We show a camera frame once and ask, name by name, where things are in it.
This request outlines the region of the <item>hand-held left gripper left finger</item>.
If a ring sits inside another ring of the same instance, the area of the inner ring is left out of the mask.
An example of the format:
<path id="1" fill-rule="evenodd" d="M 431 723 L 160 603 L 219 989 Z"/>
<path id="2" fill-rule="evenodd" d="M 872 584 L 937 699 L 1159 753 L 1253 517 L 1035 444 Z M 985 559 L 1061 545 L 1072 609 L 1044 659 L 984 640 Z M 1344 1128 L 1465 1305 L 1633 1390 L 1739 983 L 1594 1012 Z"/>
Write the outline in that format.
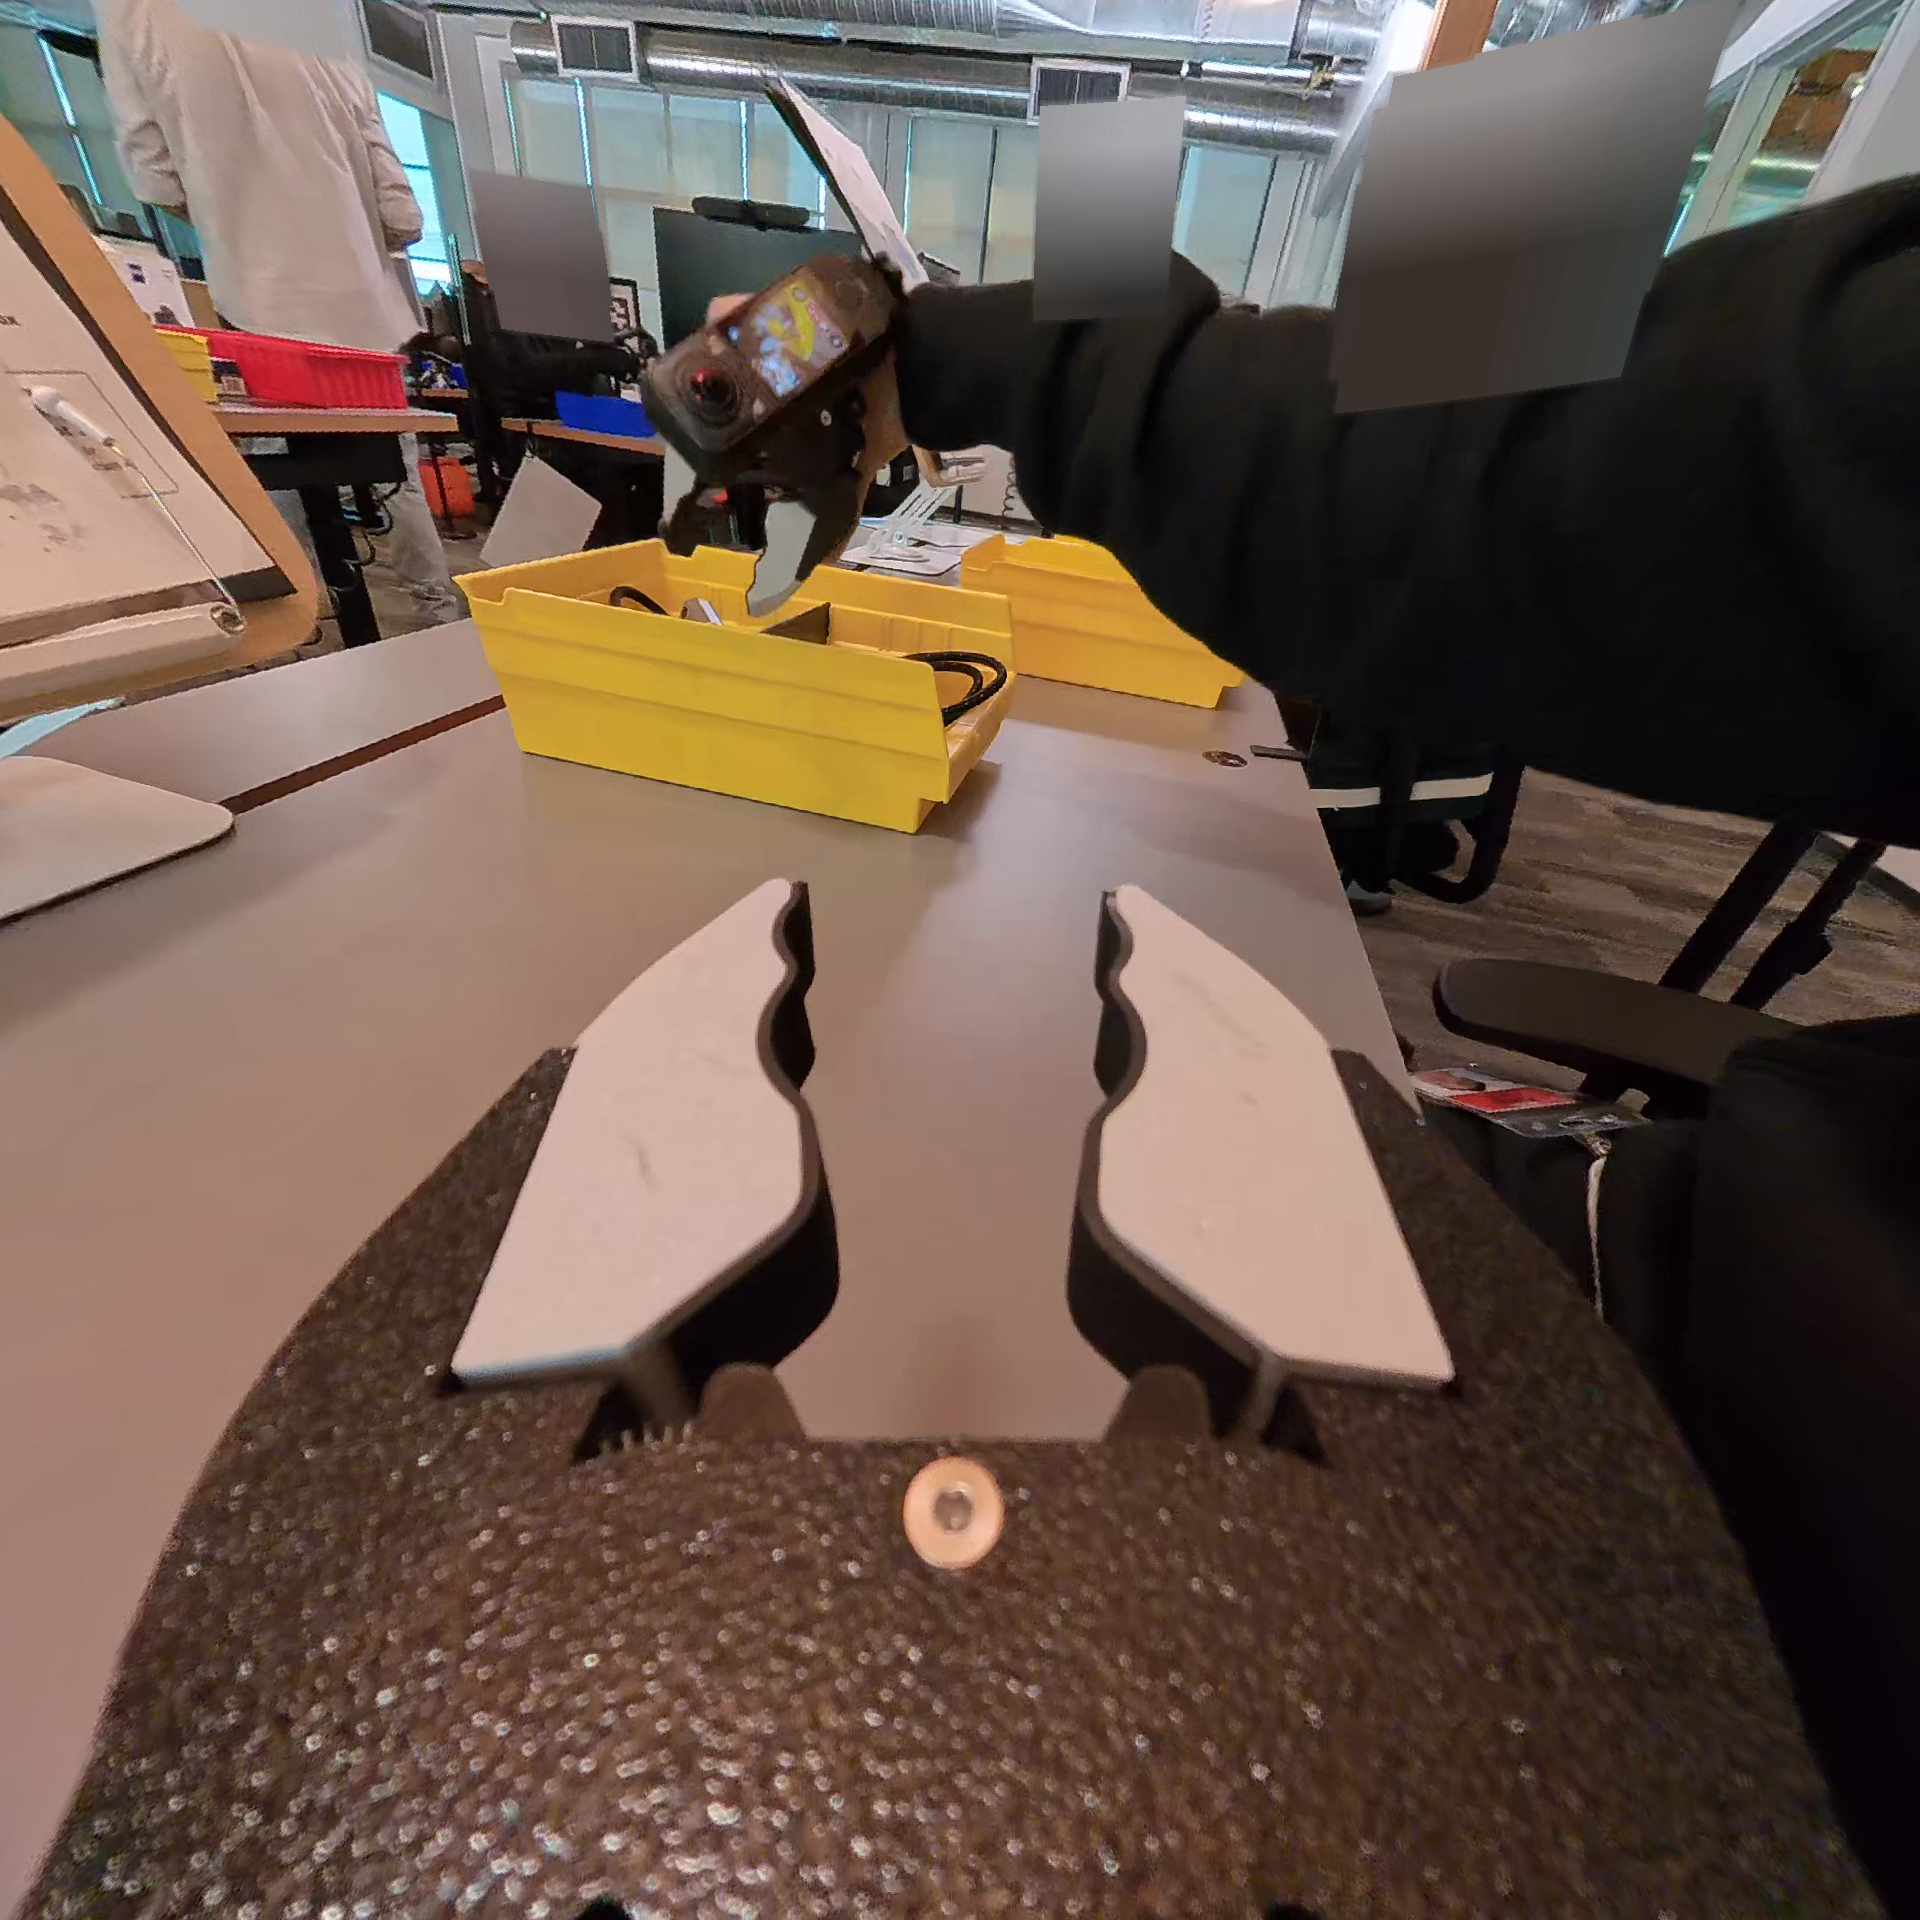
<path id="1" fill-rule="evenodd" d="M 828 1319 L 832 1190 L 815 1067 L 809 888 L 769 880 L 589 1022 L 448 1374 L 601 1383 L 653 1427 L 775 1369 Z"/>

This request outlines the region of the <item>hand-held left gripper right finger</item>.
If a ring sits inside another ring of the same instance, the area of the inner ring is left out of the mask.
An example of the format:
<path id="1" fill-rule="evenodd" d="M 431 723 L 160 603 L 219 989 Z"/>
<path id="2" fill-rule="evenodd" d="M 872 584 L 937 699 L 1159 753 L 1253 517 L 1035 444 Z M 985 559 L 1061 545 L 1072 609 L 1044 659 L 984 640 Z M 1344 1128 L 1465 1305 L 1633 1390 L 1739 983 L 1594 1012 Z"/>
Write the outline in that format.
<path id="1" fill-rule="evenodd" d="M 1104 893 L 1068 1308 L 1115 1428 L 1288 1428 L 1299 1385 L 1442 1395 L 1456 1363 L 1332 1046 L 1143 887 Z"/>

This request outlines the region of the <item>yellow bin with divider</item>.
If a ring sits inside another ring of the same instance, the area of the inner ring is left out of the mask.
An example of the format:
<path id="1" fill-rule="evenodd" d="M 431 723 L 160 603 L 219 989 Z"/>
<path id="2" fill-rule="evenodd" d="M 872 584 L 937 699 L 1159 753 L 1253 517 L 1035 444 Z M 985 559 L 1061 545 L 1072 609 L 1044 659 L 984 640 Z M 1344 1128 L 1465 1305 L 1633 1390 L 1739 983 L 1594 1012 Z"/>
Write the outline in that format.
<path id="1" fill-rule="evenodd" d="M 461 576 L 524 751 L 825 817 L 917 832 L 993 744 L 1017 686 L 1005 599 L 819 566 L 775 615 L 748 613 L 755 561 L 660 539 Z M 681 619 L 692 593 L 728 627 Z M 832 641 L 765 637 L 800 603 L 832 603 Z M 1005 661 L 1008 687 L 953 728 L 963 680 L 917 651 Z"/>

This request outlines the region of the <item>braided hdmi cable green plug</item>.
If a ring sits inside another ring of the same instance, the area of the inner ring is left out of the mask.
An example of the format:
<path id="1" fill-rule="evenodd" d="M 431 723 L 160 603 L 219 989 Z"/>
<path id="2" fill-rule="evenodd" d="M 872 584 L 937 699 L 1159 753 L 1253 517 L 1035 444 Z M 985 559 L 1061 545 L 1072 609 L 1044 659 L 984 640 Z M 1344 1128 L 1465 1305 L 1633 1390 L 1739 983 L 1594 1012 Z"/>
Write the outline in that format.
<path id="1" fill-rule="evenodd" d="M 959 696 L 943 699 L 945 728 L 956 728 L 973 711 L 993 704 L 1013 679 L 1005 661 L 973 651 L 939 648 L 903 654 L 901 659 L 927 664 L 935 679 L 948 677 L 965 683 Z"/>

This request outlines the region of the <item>person's right forearm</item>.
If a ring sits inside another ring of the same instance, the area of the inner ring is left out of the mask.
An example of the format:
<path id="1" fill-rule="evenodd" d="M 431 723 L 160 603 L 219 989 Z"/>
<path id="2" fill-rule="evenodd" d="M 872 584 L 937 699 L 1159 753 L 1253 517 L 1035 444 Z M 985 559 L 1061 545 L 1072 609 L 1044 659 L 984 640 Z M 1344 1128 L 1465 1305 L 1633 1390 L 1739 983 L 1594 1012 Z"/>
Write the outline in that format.
<path id="1" fill-rule="evenodd" d="M 1187 259 L 1140 317 L 1037 319 L 1037 286 L 920 288 L 905 435 L 1016 457 L 1040 528 L 1276 694 L 1418 734 L 1514 734 L 1481 517 L 1501 399 L 1340 416 L 1332 319 L 1229 311 Z"/>

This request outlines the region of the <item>grey desk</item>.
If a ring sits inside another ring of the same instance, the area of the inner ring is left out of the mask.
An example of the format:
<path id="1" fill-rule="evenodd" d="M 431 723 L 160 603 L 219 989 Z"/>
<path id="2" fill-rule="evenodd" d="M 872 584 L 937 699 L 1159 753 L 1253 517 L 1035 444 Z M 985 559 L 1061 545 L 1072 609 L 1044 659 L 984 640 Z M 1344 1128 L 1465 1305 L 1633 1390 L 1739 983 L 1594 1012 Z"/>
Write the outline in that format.
<path id="1" fill-rule="evenodd" d="M 300 1313 L 539 1053 L 772 878 L 809 887 L 839 1245 L 783 1367 L 829 1438 L 1092 1435 L 1066 1305 L 1092 959 L 1135 881 L 1408 1096 L 1267 692 L 1027 679 L 887 832 L 520 749 L 474 624 L 56 736 L 228 804 L 212 848 L 5 926 L 3 1883 L 35 1883 L 202 1465 Z"/>

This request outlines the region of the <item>person's right hand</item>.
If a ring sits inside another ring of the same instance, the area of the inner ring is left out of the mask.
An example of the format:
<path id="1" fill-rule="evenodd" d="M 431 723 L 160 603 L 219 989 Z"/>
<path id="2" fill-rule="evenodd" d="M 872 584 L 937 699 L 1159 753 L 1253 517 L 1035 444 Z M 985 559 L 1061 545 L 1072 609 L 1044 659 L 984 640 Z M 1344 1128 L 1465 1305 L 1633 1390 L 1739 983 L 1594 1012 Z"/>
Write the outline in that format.
<path id="1" fill-rule="evenodd" d="M 858 381 L 863 449 L 858 471 L 865 481 L 876 481 L 896 462 L 920 464 L 920 453 L 908 437 L 901 404 L 899 350 L 889 350 Z"/>

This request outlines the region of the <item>black monitor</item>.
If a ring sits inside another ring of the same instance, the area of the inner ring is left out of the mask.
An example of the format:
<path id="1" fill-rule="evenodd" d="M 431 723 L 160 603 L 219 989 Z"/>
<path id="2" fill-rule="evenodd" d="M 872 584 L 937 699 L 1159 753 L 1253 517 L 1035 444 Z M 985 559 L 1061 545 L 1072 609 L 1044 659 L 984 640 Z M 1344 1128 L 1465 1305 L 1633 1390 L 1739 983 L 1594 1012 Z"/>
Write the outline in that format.
<path id="1" fill-rule="evenodd" d="M 865 256 L 852 231 L 809 222 L 804 207 L 746 198 L 695 198 L 653 207 L 658 344 L 680 344 L 704 324 L 716 297 L 751 297 L 815 256 Z"/>

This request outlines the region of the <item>long wooden table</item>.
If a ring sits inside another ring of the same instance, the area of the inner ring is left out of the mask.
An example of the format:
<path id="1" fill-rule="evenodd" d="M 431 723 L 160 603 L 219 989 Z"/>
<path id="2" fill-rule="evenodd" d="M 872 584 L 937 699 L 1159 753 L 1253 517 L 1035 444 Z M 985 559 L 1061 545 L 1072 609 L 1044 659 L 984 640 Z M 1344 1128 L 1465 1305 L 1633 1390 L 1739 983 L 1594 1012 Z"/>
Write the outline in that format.
<path id="1" fill-rule="evenodd" d="M 500 432 L 554 464 L 567 480 L 594 495 L 605 511 L 660 521 L 665 511 L 667 444 L 652 435 L 611 435 L 557 419 L 500 420 Z"/>

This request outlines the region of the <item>grey board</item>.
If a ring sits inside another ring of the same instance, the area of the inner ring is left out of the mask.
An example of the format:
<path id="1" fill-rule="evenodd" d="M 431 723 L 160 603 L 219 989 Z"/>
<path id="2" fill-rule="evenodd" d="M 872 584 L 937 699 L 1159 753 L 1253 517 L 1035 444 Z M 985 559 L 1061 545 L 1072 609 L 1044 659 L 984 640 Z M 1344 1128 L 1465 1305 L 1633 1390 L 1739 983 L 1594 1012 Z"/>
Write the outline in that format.
<path id="1" fill-rule="evenodd" d="M 525 453 L 481 549 L 484 568 L 583 552 L 604 503 L 538 453 Z"/>

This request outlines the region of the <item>red white badge card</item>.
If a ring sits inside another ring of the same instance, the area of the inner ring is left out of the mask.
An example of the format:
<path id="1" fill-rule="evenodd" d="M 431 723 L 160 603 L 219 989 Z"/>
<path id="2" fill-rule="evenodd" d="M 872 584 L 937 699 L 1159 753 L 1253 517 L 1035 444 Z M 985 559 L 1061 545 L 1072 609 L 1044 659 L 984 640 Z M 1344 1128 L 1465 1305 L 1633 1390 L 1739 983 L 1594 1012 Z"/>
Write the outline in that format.
<path id="1" fill-rule="evenodd" d="M 1545 1088 L 1481 1065 L 1428 1067 L 1411 1077 L 1415 1092 L 1442 1112 L 1464 1115 L 1523 1139 L 1605 1139 L 1647 1115 L 1567 1088 Z"/>

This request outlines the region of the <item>yellow storage bin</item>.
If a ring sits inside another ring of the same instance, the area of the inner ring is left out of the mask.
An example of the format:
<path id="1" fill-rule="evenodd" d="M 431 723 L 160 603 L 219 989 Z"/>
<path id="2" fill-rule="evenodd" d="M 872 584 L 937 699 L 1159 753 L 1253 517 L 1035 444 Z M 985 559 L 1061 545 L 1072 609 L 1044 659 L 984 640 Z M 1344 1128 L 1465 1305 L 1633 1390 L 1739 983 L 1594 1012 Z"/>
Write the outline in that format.
<path id="1" fill-rule="evenodd" d="M 963 587 L 1005 599 L 1027 677 L 1205 711 L 1243 683 L 1098 544 L 991 534 L 963 552 L 959 573 Z"/>

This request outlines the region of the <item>wooden table black legs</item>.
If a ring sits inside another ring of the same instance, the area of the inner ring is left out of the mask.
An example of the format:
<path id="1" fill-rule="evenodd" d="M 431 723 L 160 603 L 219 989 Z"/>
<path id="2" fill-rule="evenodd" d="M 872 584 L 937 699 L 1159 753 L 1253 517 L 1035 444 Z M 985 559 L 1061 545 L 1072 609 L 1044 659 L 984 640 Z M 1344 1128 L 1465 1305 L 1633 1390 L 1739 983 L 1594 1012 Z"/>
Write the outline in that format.
<path id="1" fill-rule="evenodd" d="M 375 489 L 401 477 L 401 441 L 457 441 L 464 424 L 442 409 L 263 406 L 219 403 L 211 409 L 231 441 L 281 441 L 283 449 L 247 449 L 242 459 L 273 493 L 297 493 L 301 526 L 321 561 L 321 580 L 344 640 L 355 648 L 381 640 L 344 510 L 345 489 Z"/>

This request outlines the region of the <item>red storage bin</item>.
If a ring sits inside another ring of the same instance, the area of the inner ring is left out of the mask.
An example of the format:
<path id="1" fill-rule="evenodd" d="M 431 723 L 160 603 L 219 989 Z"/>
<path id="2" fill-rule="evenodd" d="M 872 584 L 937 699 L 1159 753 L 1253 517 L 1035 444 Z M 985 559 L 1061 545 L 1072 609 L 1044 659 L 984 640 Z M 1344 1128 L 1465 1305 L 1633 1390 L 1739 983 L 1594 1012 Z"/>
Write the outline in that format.
<path id="1" fill-rule="evenodd" d="M 306 412 L 408 412 L 397 352 L 301 343 L 273 334 L 211 326 L 202 334 L 212 364 L 231 364 L 261 406 Z"/>

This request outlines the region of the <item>wooden document stand white base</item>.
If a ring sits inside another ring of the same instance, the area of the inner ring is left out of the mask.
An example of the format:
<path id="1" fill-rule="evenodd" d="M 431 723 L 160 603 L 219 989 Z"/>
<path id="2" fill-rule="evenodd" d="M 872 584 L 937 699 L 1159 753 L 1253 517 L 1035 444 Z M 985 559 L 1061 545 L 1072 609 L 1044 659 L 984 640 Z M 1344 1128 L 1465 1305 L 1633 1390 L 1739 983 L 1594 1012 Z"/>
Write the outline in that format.
<path id="1" fill-rule="evenodd" d="M 5 732 L 288 651 L 319 621 L 300 539 L 5 124 Z"/>

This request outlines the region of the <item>person's torso black hoodie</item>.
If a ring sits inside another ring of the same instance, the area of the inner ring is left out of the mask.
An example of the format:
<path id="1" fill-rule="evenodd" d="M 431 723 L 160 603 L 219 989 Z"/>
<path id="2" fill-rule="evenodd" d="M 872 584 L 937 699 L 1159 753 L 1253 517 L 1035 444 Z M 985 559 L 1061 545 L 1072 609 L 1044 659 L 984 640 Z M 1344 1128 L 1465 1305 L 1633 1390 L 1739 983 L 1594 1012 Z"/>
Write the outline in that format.
<path id="1" fill-rule="evenodd" d="M 1233 584 L 1303 573 L 1243 624 L 1261 683 L 1915 848 L 1915 176 L 1682 246 L 1596 388 L 1336 423 L 1328 332 L 1210 334 L 1250 388 Z M 1596 1167 L 1587 1241 L 1915 1916 L 1915 1014 L 1741 1045 Z"/>

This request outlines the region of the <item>thin silver duct with grilles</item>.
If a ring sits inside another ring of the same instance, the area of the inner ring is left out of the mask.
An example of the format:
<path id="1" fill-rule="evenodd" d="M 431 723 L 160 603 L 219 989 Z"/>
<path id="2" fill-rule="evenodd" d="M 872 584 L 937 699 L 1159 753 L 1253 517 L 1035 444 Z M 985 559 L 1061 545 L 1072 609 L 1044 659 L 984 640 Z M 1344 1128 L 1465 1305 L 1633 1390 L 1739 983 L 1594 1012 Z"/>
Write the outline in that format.
<path id="1" fill-rule="evenodd" d="M 1187 95 L 1217 125 L 1328 120 L 1379 47 L 1379 1 L 530 4 L 525 73 L 691 94 L 787 77 L 817 103 L 1034 118 L 1063 101 Z"/>

